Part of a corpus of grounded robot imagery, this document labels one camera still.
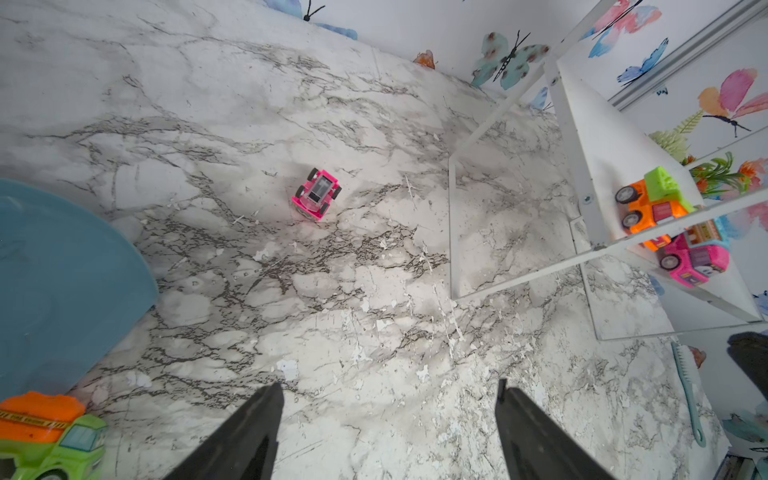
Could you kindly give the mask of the orange teal toy car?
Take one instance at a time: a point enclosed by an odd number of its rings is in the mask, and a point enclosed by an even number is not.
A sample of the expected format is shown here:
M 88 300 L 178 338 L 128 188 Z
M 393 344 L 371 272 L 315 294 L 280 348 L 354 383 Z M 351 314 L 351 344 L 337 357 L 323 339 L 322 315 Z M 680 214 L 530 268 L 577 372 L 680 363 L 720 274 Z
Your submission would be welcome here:
M 107 432 L 107 423 L 73 397 L 11 397 L 1 403 L 1 477 L 99 479 Z

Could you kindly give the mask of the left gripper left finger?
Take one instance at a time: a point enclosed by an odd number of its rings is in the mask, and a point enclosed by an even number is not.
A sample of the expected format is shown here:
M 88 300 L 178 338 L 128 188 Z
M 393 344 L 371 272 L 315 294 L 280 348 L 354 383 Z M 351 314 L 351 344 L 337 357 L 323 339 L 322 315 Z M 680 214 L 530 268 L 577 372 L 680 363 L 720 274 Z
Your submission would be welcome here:
M 271 479 L 283 406 L 278 383 L 258 389 L 165 478 Z

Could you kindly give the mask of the pink toy car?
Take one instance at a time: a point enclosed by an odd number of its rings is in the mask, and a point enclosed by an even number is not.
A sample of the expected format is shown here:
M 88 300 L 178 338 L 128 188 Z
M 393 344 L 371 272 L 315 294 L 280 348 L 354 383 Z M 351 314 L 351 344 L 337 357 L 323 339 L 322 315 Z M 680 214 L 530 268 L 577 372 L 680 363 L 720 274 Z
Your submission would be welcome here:
M 342 187 L 334 176 L 313 168 L 291 201 L 300 213 L 314 221 L 321 221 L 341 191 Z

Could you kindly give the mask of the pink teal toy bus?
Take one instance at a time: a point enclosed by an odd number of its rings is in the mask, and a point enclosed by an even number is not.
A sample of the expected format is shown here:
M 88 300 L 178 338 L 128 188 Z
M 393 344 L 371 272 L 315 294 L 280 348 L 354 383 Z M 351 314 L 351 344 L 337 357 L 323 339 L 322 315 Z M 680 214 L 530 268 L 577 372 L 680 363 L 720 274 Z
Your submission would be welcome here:
M 696 288 L 725 273 L 730 243 L 718 219 L 696 224 L 661 249 L 659 266 L 679 284 Z

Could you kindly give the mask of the orange green toy car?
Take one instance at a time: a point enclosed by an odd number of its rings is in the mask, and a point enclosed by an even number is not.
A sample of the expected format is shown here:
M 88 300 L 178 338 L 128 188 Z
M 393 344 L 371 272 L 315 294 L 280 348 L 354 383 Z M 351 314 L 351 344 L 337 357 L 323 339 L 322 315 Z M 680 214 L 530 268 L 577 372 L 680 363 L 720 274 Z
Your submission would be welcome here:
M 627 207 L 621 224 L 628 234 L 638 234 L 696 211 L 683 196 L 678 182 L 663 167 L 651 170 L 638 182 L 621 187 L 614 198 L 618 204 Z

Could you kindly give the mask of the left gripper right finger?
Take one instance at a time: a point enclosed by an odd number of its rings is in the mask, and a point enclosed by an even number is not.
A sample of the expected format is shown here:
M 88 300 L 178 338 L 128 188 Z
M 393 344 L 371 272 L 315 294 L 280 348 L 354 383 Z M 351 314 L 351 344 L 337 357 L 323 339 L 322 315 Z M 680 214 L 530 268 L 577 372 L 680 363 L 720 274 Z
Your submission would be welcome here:
M 613 479 L 525 392 L 505 379 L 498 382 L 495 418 L 511 479 Z

